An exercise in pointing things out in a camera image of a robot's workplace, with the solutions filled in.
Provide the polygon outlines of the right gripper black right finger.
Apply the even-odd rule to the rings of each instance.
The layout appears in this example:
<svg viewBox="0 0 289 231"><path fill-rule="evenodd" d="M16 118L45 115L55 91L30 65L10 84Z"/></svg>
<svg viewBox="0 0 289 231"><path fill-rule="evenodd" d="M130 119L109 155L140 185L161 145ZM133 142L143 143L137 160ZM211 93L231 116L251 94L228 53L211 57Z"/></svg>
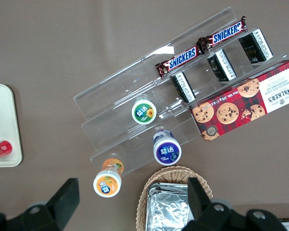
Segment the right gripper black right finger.
<svg viewBox="0 0 289 231"><path fill-rule="evenodd" d="M196 222L209 223L212 202L197 178L188 179L188 203Z"/></svg>

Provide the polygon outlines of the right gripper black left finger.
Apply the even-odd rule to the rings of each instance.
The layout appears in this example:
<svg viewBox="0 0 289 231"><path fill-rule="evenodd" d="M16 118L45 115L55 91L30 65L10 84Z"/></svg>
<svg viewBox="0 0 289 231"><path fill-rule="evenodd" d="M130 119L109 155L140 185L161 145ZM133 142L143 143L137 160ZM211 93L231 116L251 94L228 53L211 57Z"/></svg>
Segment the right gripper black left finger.
<svg viewBox="0 0 289 231"><path fill-rule="evenodd" d="M60 231L68 224L79 201L79 180L78 178L69 178L46 204Z"/></svg>

